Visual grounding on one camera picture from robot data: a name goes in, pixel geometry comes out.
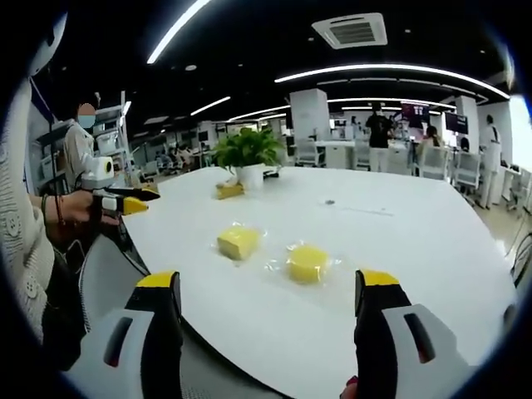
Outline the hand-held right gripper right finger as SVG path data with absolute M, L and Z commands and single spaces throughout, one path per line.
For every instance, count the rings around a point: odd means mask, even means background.
M 355 274 L 358 398 L 450 398 L 470 365 L 455 334 L 389 273 Z

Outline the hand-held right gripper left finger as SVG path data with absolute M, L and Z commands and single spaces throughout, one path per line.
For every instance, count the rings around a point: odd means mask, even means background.
M 182 346 L 180 274 L 150 274 L 92 325 L 64 376 L 83 398 L 181 398 Z

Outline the person's left hand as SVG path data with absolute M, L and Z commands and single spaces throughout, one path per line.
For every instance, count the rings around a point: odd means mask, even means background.
M 95 197 L 88 191 L 78 190 L 68 195 L 43 195 L 34 202 L 43 215 L 46 225 L 85 223 L 91 218 Z

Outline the person's right hand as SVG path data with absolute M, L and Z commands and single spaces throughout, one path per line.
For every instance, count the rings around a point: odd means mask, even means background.
M 340 394 L 340 399 L 356 399 L 357 398 L 358 377 L 352 376 Z

